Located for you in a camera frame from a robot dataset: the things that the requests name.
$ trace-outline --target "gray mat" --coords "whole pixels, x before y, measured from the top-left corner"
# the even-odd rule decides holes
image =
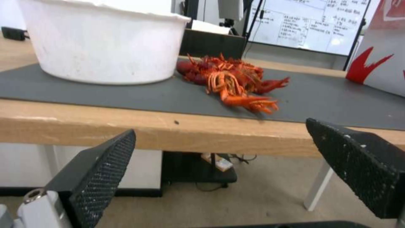
[[[280,110],[272,115],[226,107],[217,95],[207,95],[203,86],[187,83],[179,75],[154,84],[104,86],[53,77],[38,64],[1,72],[0,97],[292,122],[312,117],[344,126],[405,130],[403,97],[343,78],[269,69],[264,75],[265,79],[291,77],[287,87],[267,94],[279,100]]]

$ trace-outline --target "desk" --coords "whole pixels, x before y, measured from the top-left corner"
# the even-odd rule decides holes
[[[261,60],[260,67],[344,77],[345,72]],[[30,41],[0,38],[0,71],[36,63]],[[0,99],[0,142],[93,146],[126,129],[138,149],[320,157],[304,123]],[[405,131],[369,131],[405,150]]]

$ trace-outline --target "white plastic tub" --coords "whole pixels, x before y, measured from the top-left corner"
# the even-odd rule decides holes
[[[142,84],[172,76],[190,21],[142,7],[135,12],[134,3],[19,3],[41,68],[57,77],[97,84]]]

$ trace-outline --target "floor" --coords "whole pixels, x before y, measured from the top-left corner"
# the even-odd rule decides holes
[[[193,183],[164,186],[162,198],[114,198],[97,228],[209,227],[322,220],[347,220],[372,228],[394,227],[379,219],[336,175],[315,211],[303,199],[321,166],[320,159],[259,156],[249,165],[234,161],[238,181],[227,189],[202,192]],[[199,185],[201,188],[215,187]],[[18,197],[0,197],[14,212]]]

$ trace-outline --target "pile of crayfish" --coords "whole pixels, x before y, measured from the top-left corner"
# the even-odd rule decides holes
[[[219,93],[225,105],[242,106],[251,112],[271,114],[272,109],[278,110],[276,100],[249,94],[262,95],[285,87],[290,79],[262,81],[262,68],[242,60],[226,60],[222,54],[218,58],[206,56],[201,61],[192,59],[190,55],[188,58],[189,61],[178,62],[176,67],[184,80],[205,85],[208,94]]]

